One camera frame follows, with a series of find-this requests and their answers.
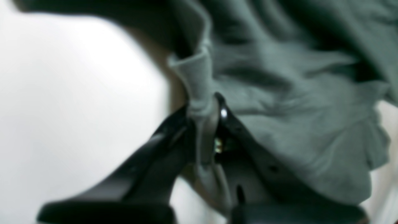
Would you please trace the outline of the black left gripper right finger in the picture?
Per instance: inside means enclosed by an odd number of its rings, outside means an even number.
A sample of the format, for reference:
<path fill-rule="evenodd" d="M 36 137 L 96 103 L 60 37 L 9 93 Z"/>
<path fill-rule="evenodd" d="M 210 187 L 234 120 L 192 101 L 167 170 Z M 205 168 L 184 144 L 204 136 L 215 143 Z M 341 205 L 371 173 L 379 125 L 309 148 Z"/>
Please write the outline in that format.
<path fill-rule="evenodd" d="M 229 224 L 368 224 L 358 205 L 330 200 L 303 183 L 215 94 L 220 120 L 215 137 L 215 163 L 220 165 L 232 200 Z"/>

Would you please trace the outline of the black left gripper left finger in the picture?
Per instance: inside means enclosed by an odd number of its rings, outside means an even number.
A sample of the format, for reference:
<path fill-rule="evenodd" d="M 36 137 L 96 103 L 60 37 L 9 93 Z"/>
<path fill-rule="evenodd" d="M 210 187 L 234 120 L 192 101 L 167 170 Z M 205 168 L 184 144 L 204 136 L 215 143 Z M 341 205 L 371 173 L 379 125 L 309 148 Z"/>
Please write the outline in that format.
<path fill-rule="evenodd" d="M 151 138 L 94 187 L 42 206 L 44 224 L 175 224 L 169 205 L 188 162 L 186 106 L 167 117 Z"/>

